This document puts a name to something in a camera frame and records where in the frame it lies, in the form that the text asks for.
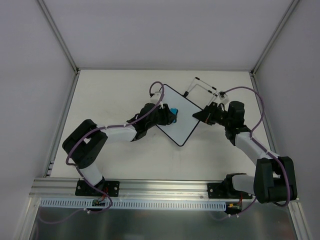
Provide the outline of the blue whiteboard eraser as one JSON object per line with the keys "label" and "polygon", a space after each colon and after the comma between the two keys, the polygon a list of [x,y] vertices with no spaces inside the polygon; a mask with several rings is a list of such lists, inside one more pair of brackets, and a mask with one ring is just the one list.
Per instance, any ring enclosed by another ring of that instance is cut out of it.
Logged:
{"label": "blue whiteboard eraser", "polygon": [[179,110],[177,108],[171,108],[170,112],[172,113],[172,123],[176,123],[177,122],[177,117],[178,117],[178,112]]}

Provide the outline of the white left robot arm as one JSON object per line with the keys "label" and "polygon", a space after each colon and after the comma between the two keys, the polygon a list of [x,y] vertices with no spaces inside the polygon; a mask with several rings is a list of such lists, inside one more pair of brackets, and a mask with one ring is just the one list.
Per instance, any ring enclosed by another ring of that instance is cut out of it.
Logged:
{"label": "white left robot arm", "polygon": [[178,109],[168,104],[156,106],[147,103],[124,125],[98,126],[91,119],[84,120],[62,143],[67,154],[65,163],[76,168],[82,179],[77,182],[77,196],[116,197],[117,181],[107,181],[98,169],[95,160],[105,144],[116,142],[135,142],[147,135],[149,129],[169,126],[177,121]]}

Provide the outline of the right aluminium frame post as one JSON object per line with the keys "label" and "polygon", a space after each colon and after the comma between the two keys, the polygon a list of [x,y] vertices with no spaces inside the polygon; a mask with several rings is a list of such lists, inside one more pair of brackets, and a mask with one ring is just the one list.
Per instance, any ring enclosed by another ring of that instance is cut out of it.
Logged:
{"label": "right aluminium frame post", "polygon": [[268,39],[265,47],[263,48],[261,54],[259,55],[256,63],[254,64],[253,68],[250,70],[250,74],[254,77],[258,72],[260,66],[264,62],[265,58],[267,57],[268,53],[270,52],[271,48],[275,44],[277,38],[281,34],[283,28],[289,21],[290,17],[294,13],[295,9],[297,8],[300,0],[291,0],[288,7],[286,8],[284,14],[280,18],[279,22],[277,23],[274,31],[272,32],[270,38]]}

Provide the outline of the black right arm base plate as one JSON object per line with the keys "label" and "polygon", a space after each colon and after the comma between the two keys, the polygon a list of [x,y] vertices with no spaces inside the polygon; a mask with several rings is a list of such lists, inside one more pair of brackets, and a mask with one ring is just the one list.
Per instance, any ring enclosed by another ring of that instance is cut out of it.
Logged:
{"label": "black right arm base plate", "polygon": [[235,190],[223,182],[210,182],[207,184],[207,193],[209,199],[252,199],[253,196],[247,192]]}

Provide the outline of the aluminium frame post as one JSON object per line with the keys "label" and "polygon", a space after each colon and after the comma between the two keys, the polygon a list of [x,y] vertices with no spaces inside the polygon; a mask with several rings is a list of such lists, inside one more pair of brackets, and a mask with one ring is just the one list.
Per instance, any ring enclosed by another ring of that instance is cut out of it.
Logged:
{"label": "aluminium frame post", "polygon": [[290,17],[294,13],[295,9],[297,8],[300,0],[291,0],[288,7],[286,8],[284,14],[280,18],[279,22],[277,23],[274,31],[272,32],[270,38],[268,39],[265,47],[263,48],[261,54],[259,55],[256,63],[254,64],[253,68],[250,70],[250,74],[254,77],[258,72],[260,66],[264,62],[265,58],[267,57],[268,53],[270,52],[271,48],[275,44],[277,38],[281,34],[283,28],[289,21]]}
{"label": "aluminium frame post", "polygon": [[46,2],[44,0],[35,0],[35,2],[37,3],[37,5],[39,6],[39,9],[41,10],[46,22],[49,25],[50,30],[52,31],[59,47],[61,48],[64,56],[66,57],[69,65],[71,66],[72,70],[74,73],[78,73],[79,72],[79,68],[74,60],[74,58],[71,55],[71,52],[69,50],[69,48],[67,47],[67,44],[51,14],[51,11],[49,10]]}

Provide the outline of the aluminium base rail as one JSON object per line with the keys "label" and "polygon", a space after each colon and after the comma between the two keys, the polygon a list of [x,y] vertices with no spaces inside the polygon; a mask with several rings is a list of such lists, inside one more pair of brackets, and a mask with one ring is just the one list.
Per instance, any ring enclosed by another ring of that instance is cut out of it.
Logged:
{"label": "aluminium base rail", "polygon": [[[38,198],[98,198],[99,196],[76,196],[79,178],[39,177],[33,180],[29,197]],[[208,198],[207,184],[219,181],[200,180],[141,180],[108,179],[119,181],[118,197],[128,200],[165,200],[165,201],[237,201],[239,199]]]}

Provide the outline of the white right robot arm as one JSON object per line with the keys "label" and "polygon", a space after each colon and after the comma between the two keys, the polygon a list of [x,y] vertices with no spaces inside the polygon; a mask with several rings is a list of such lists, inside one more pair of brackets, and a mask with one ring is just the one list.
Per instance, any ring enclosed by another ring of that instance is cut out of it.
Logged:
{"label": "white right robot arm", "polygon": [[293,160],[279,156],[255,139],[245,125],[245,105],[232,101],[228,109],[222,103],[212,102],[193,117],[207,125],[224,127],[225,136],[231,144],[241,150],[254,164],[254,176],[245,173],[230,173],[214,191],[235,198],[240,193],[254,195],[261,204],[273,203],[286,206],[298,197]]}

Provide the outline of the small white whiteboard black frame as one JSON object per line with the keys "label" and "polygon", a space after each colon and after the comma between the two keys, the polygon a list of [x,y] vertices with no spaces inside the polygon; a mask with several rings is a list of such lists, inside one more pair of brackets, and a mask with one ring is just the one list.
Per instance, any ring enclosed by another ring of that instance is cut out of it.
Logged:
{"label": "small white whiteboard black frame", "polygon": [[162,102],[168,104],[169,108],[178,110],[176,122],[170,125],[157,125],[157,127],[176,145],[182,147],[185,145],[193,131],[199,124],[199,120],[193,117],[193,114],[202,109],[189,99],[183,97],[171,86],[164,84],[164,97]]}

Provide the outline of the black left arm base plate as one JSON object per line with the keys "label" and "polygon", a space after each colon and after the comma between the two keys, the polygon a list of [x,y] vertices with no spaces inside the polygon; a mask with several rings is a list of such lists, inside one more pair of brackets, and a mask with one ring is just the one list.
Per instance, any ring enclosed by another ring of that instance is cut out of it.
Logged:
{"label": "black left arm base plate", "polygon": [[[110,197],[118,197],[120,190],[119,181],[101,180],[95,188],[107,193]],[[101,197],[103,194],[90,187],[84,180],[78,180],[75,195],[80,197]]]}

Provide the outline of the left aluminium frame post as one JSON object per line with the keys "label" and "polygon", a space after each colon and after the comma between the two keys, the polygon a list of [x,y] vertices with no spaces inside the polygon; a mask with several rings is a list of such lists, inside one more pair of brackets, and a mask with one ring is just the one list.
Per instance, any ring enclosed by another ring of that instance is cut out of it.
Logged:
{"label": "left aluminium frame post", "polygon": [[49,10],[46,2],[44,0],[35,0],[35,2],[37,3],[37,5],[39,6],[39,9],[41,10],[46,22],[49,25],[50,30],[52,31],[59,47],[61,48],[64,56],[66,57],[69,65],[71,66],[72,70],[74,73],[78,73],[79,72],[79,68],[74,60],[74,58],[71,55],[71,52],[69,50],[69,48],[67,47],[67,44],[51,14],[51,11]]}

